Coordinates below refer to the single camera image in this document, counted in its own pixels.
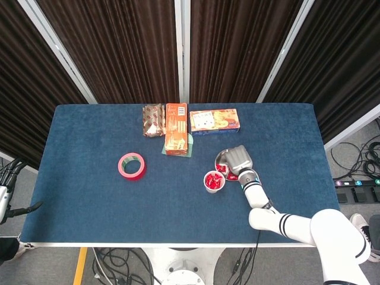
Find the black curtain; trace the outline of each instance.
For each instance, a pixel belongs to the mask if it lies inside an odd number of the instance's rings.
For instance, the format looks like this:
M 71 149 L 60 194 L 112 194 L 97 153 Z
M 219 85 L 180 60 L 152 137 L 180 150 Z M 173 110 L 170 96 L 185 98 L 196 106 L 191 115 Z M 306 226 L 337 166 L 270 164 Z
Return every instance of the black curtain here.
M 173 1 L 37 1 L 99 103 L 179 101 Z
M 255 102 L 302 0 L 192 0 L 190 102 Z
M 18 2 L 0 14 L 0 151 L 38 169 L 55 107 L 87 102 Z
M 314 104 L 324 142 L 380 104 L 380 2 L 316 0 L 265 102 Z

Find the floor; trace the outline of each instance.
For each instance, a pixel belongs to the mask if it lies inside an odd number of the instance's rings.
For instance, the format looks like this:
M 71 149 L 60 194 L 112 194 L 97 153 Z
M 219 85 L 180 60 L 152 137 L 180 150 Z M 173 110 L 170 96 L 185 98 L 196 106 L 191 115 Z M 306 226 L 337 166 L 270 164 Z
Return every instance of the floor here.
M 347 142 L 361 144 L 379 135 L 380 129 L 375 122 L 352 135 Z M 350 167 L 357 159 L 357 150 L 351 145 L 338 145 L 333 148 L 334 157 L 343 166 Z M 341 176 L 347 171 L 337 166 L 327 153 L 333 177 Z M 18 176 L 16 191 L 12 199 L 13 207 L 29 205 L 36 175 L 22 170 Z M 375 213 L 380 213 L 376 204 L 345 205 L 342 212 L 349 217 L 353 213 L 362 213 L 368 220 Z M 0 226 L 0 236 L 16 236 L 20 233 L 25 217 L 16 217 Z M 214 284 L 226 284 L 232 268 L 240 254 L 240 249 L 226 249 L 219 258 Z M 0 266 L 0 285 L 44 285 L 72 284 L 77 266 L 78 248 L 37 248 L 27 252 L 19 259 L 5 262 Z M 100 284 L 91 270 L 94 258 L 88 251 L 82 284 Z M 146 274 L 143 267 L 131 263 L 131 268 L 142 276 Z M 380 285 L 380 264 L 365 262 L 361 268 L 371 284 Z M 259 248 L 254 273 L 248 284 L 322 284 L 321 263 L 315 248 Z

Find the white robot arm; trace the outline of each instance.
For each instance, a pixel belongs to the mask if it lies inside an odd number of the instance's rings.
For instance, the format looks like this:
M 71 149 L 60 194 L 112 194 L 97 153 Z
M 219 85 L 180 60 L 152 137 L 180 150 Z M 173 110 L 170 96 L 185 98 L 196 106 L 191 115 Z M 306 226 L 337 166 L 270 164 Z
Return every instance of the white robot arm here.
M 358 264 L 371 254 L 362 234 L 339 211 L 326 209 L 312 218 L 280 214 L 262 188 L 253 162 L 244 146 L 226 153 L 231 171 L 239 175 L 244 194 L 252 207 L 249 224 L 257 230 L 270 230 L 287 238 L 316 246 L 321 258 L 324 285 L 367 285 Z

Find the orange box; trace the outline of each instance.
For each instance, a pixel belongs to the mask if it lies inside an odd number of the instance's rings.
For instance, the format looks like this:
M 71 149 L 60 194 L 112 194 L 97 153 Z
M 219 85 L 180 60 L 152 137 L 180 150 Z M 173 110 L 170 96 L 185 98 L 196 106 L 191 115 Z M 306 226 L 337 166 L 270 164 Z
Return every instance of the orange box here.
M 186 103 L 166 104 L 165 151 L 170 156 L 188 152 L 188 107 Z

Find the table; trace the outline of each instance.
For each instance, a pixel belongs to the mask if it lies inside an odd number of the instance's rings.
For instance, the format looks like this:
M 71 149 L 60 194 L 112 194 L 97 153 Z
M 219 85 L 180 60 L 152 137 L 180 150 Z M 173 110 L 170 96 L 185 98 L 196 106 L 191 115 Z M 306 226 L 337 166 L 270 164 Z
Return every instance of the table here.
M 58 106 L 46 142 L 21 241 L 39 246 L 246 247 L 257 231 L 237 182 L 217 194 L 203 177 L 216 155 L 243 144 L 276 209 L 312 217 L 338 209 L 311 104 L 189 104 L 189 110 L 236 108 L 240 131 L 194 136 L 192 157 L 161 154 L 164 138 L 143 136 L 142 104 Z M 145 176 L 122 178 L 118 161 L 140 153 Z M 261 246 L 302 246 L 263 232 Z

